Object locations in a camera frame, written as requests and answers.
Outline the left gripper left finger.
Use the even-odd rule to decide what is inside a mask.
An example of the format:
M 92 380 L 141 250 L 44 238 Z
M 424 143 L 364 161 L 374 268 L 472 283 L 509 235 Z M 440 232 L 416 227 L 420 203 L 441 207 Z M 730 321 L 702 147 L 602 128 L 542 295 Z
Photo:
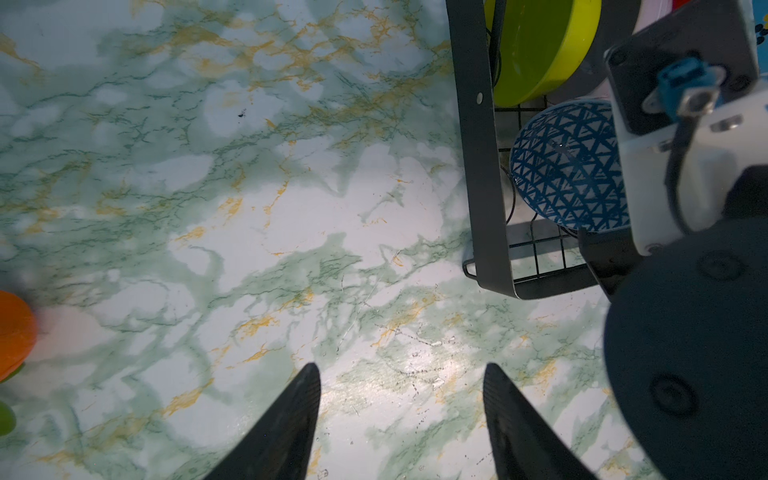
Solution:
M 305 365 L 209 479 L 306 478 L 321 400 L 316 364 Z

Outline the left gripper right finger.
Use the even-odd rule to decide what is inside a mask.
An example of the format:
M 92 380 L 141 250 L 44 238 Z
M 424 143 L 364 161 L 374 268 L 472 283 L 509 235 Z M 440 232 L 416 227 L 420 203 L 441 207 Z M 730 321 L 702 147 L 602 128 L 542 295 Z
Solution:
M 489 363 L 483 404 L 499 479 L 593 479 L 501 367 Z

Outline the blue patterned bowl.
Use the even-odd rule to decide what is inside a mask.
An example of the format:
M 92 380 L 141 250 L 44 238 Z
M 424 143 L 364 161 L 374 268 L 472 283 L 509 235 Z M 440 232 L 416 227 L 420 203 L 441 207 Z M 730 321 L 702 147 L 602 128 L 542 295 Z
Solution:
M 570 230 L 630 226 L 611 103 L 572 100 L 537 113 L 511 148 L 509 176 L 539 216 Z

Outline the lime green bowl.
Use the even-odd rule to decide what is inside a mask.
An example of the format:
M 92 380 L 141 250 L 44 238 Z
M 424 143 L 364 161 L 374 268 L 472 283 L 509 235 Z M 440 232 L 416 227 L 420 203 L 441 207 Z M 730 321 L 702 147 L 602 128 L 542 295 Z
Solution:
M 589 51 L 601 8 L 600 0 L 508 1 L 496 105 L 511 108 L 562 85 Z

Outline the lilac plastic bowl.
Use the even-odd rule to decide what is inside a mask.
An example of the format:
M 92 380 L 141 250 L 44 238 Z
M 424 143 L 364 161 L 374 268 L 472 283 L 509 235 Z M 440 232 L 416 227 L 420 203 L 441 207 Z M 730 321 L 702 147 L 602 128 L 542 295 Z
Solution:
M 673 10 L 672 0 L 642 0 L 633 32 L 638 33 Z

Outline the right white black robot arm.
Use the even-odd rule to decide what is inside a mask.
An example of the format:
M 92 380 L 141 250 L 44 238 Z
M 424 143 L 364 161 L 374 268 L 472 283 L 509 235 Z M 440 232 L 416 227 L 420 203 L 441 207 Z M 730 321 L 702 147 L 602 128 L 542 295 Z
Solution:
M 624 280 L 604 354 L 622 415 L 664 477 L 766 477 L 765 166 L 743 171 L 720 221 Z

